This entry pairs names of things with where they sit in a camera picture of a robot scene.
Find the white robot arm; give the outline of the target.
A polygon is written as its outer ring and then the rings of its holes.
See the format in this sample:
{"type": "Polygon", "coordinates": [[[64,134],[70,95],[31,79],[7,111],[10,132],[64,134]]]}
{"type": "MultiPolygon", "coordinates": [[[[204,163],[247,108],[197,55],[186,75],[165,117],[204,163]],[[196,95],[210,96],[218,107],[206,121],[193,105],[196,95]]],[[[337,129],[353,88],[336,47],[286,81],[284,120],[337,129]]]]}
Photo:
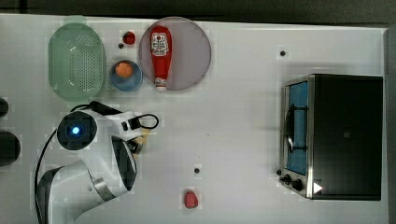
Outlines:
{"type": "Polygon", "coordinates": [[[62,118],[49,140],[78,160],[43,175],[35,168],[39,224],[74,224],[82,214],[131,191],[144,132],[156,127],[143,125],[143,117],[92,101],[62,118]]]}

